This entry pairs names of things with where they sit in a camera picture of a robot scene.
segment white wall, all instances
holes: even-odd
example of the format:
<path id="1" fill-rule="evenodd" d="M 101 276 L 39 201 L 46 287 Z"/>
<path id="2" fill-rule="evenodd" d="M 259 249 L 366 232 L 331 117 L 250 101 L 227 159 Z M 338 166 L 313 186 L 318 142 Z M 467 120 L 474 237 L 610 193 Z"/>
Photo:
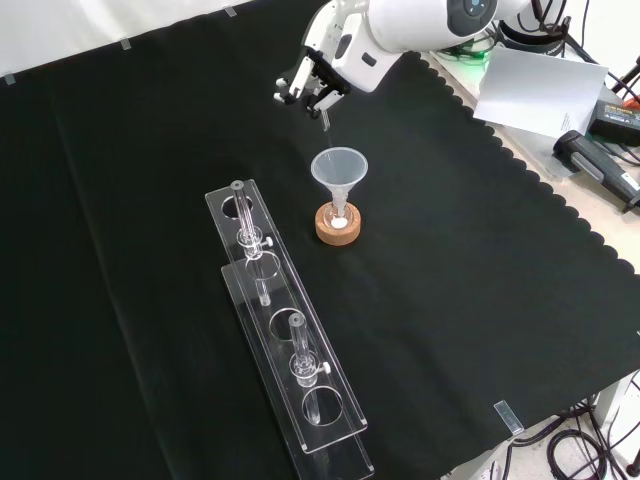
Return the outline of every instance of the white wall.
<path id="1" fill-rule="evenodd" d="M 0 76 L 246 1 L 0 0 Z"/>

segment glass test tube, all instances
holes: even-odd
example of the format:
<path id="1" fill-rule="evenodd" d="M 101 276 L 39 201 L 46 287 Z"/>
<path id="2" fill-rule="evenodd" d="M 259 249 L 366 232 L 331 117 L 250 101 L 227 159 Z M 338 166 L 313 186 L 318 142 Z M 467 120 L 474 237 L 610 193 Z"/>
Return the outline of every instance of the glass test tube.
<path id="1" fill-rule="evenodd" d="M 289 327 L 291 329 L 291 340 L 295 359 L 293 361 L 293 374 L 301 387 L 313 387 L 318 381 L 316 361 L 309 350 L 309 335 L 307 332 L 307 322 L 304 315 L 293 313 L 289 317 Z M 318 396 L 314 390 L 309 392 L 305 404 L 307 418 L 314 425 L 320 424 L 320 409 L 318 407 Z"/>
<path id="2" fill-rule="evenodd" d="M 251 218 L 251 210 L 249 209 L 249 202 L 247 201 L 247 196 L 244 194 L 244 182 L 236 180 L 231 184 L 231 190 L 233 191 L 233 200 L 235 201 L 238 219 L 240 220 L 240 236 L 246 245 L 243 245 L 245 252 L 248 258 L 255 258 L 261 251 L 259 245 L 260 240 L 256 236 L 253 219 Z"/>
<path id="3" fill-rule="evenodd" d="M 253 226 L 249 202 L 244 193 L 244 182 L 236 180 L 231 184 L 231 190 L 233 191 L 233 200 L 236 204 L 236 210 L 238 211 L 238 219 L 240 220 L 240 238 L 244 244 L 242 246 L 246 257 L 249 259 L 248 264 L 249 268 L 251 268 L 251 274 L 256 281 L 260 305 L 267 307 L 271 305 L 271 297 L 269 296 L 266 282 L 262 280 L 264 278 L 264 272 L 260 265 L 260 254 L 262 253 L 262 247 L 260 246 L 261 238 L 258 238 Z"/>

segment power adapter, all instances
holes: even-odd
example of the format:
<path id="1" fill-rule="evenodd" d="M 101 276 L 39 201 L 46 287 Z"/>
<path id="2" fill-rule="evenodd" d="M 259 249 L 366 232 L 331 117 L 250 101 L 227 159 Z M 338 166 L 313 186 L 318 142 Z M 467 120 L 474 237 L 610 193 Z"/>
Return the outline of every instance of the power adapter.
<path id="1" fill-rule="evenodd" d="M 640 145 L 640 110 L 598 100 L 589 133 L 611 143 L 637 147 Z"/>

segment funnel stem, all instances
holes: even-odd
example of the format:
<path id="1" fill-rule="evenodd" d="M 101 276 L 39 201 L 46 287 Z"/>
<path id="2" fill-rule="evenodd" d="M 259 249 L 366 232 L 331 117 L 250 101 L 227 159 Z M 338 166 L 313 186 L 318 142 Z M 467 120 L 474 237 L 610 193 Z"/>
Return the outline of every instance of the funnel stem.
<path id="1" fill-rule="evenodd" d="M 333 193 L 333 206 L 336 208 L 340 218 L 344 218 L 346 215 L 347 196 L 347 194 Z"/>

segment white paper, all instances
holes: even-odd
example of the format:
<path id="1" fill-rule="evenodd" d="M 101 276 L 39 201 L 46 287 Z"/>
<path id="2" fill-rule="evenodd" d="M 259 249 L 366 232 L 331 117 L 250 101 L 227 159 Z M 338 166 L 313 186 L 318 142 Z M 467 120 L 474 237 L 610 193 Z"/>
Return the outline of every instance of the white paper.
<path id="1" fill-rule="evenodd" d="M 246 1 L 0 0 L 0 77 Z"/>
<path id="2" fill-rule="evenodd" d="M 474 117 L 558 138 L 584 134 L 608 68 L 496 48 Z"/>

